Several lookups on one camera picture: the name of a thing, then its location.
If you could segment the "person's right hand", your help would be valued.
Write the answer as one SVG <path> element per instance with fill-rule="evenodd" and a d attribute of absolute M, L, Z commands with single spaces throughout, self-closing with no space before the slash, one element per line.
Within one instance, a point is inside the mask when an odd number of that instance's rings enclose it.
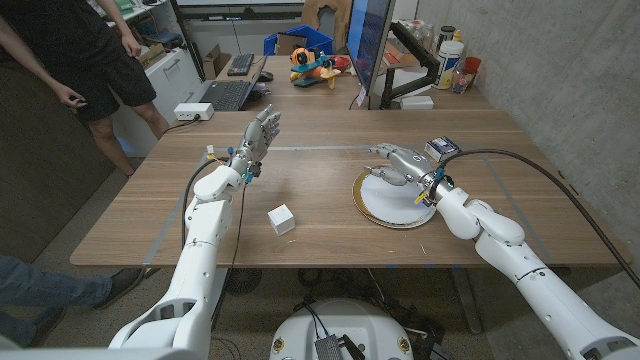
<path fill-rule="evenodd" d="M 81 108 L 87 105 L 86 99 L 75 92 L 73 89 L 61 83 L 55 83 L 51 86 L 59 100 L 66 106 L 71 108 Z"/>

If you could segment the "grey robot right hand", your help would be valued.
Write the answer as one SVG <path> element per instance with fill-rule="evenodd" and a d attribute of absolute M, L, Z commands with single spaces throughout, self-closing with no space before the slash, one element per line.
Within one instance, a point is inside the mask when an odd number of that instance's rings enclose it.
<path fill-rule="evenodd" d="M 367 167 L 371 175 L 394 186 L 416 183 L 428 192 L 429 198 L 436 198 L 440 178 L 437 177 L 435 168 L 425 156 L 415 150 L 391 143 L 377 144 L 370 147 L 368 151 L 390 161 L 390 165 L 378 168 Z"/>

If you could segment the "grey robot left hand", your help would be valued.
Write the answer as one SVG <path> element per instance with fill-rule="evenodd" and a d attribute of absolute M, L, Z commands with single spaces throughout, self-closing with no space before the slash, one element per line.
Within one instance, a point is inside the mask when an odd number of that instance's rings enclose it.
<path fill-rule="evenodd" d="M 279 134 L 281 113 L 273 113 L 269 104 L 254 120 L 250 121 L 245 133 L 227 165 L 241 175 L 259 177 L 261 160 L 266 156 L 273 139 Z"/>

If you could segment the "person's left hand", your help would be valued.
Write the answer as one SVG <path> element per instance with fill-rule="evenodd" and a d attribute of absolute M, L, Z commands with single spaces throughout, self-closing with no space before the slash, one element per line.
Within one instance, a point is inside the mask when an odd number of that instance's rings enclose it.
<path fill-rule="evenodd" d="M 121 43 L 130 57 L 138 57 L 141 54 L 141 46 L 132 33 L 122 33 Z"/>

